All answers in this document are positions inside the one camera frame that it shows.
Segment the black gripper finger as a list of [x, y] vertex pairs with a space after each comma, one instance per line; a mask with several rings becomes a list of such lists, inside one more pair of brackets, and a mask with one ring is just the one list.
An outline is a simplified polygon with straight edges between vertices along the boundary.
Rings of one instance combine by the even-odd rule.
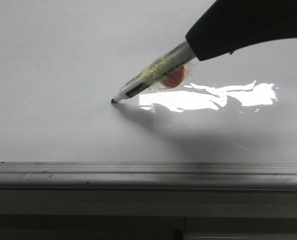
[[297, 0], [216, 0], [185, 35], [200, 61], [295, 38]]

